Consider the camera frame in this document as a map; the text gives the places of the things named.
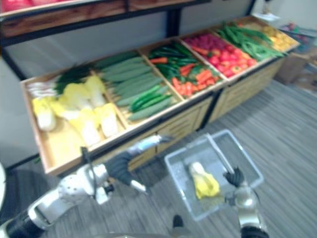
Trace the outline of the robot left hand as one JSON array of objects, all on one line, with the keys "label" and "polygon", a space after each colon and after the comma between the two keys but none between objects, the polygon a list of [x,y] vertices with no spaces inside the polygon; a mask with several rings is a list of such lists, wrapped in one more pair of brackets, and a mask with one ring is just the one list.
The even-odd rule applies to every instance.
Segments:
[{"label": "robot left hand", "polygon": [[108,176],[141,193],[147,194],[147,187],[132,176],[128,170],[128,164],[132,159],[150,148],[162,143],[169,143],[173,139],[174,137],[170,135],[152,135],[136,142],[104,163]]}]

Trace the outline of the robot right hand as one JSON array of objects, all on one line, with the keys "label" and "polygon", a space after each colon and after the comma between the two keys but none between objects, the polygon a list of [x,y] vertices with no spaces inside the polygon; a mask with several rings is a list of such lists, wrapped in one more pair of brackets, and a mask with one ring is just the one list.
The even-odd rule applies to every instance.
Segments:
[{"label": "robot right hand", "polygon": [[233,169],[233,173],[225,172],[223,176],[228,181],[228,183],[234,186],[235,188],[248,186],[245,176],[239,167],[235,167]]}]

